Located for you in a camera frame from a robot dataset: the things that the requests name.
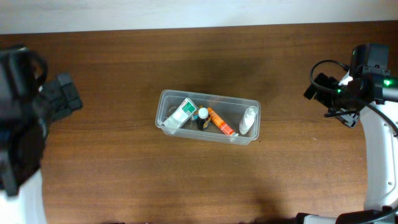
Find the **white spray bottle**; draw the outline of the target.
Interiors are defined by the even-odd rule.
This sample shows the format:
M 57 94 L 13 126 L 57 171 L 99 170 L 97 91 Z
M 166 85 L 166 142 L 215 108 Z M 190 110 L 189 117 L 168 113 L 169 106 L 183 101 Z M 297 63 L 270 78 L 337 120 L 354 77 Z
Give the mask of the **white spray bottle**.
M 244 113 L 240 123 L 239 123 L 239 132 L 242 135 L 245 135 L 254 124 L 256 116 L 259 112 L 259 108 L 255 106 L 250 106 Z

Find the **orange tablet tube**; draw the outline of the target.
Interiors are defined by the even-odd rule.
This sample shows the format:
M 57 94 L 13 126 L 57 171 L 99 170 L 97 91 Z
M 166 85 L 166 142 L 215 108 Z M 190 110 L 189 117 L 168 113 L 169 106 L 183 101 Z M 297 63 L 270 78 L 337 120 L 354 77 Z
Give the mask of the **orange tablet tube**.
M 211 121 L 218 127 L 218 129 L 225 135 L 238 136 L 236 133 L 212 108 L 207 108 Z

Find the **dark bottle white cap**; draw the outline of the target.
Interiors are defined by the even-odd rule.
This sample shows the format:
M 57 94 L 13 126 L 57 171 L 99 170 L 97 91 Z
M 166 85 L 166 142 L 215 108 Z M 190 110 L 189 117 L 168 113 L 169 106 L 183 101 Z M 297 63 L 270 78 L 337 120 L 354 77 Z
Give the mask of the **dark bottle white cap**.
M 211 121 L 211 117 L 209 115 L 207 108 L 200 108 L 198 110 L 198 118 L 197 118 L 197 128 L 200 131 L 205 130 Z

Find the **white green medicine box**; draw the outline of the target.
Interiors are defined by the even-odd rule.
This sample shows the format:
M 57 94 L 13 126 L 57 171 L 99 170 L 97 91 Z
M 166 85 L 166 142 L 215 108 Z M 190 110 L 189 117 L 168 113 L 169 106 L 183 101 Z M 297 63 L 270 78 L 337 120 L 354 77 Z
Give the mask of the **white green medicine box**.
M 185 98 L 180 106 L 164 121 L 167 128 L 178 129 L 198 110 L 198 106 L 190 98 Z

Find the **small gold-lid jar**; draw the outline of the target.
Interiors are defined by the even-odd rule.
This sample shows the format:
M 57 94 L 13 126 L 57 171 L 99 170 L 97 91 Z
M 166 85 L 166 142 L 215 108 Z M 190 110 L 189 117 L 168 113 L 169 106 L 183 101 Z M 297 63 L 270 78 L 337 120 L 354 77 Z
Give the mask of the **small gold-lid jar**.
M 190 119 L 191 119 L 192 121 L 197 120 L 197 118 L 198 118 L 198 112 L 199 112 L 199 110 L 200 110 L 201 108 L 202 108 L 202 105 L 200 105 L 199 108 L 192 114 L 192 116 L 190 117 Z

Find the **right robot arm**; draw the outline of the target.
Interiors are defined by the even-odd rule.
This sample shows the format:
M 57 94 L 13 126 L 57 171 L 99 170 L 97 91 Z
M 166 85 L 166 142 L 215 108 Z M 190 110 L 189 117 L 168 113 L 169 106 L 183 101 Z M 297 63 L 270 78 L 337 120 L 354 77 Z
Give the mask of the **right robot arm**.
M 361 123 L 368 189 L 364 209 L 336 218 L 299 213 L 296 223 L 397 223 L 397 78 L 367 72 L 342 81 L 319 74 L 305 92 L 348 127 Z

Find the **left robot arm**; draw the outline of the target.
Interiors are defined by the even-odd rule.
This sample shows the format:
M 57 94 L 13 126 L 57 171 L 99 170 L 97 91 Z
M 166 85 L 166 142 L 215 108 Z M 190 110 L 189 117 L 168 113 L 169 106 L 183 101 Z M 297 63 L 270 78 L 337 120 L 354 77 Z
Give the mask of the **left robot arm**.
M 1 102 L 1 223 L 46 223 L 41 160 L 53 122 L 83 102 L 69 73 Z

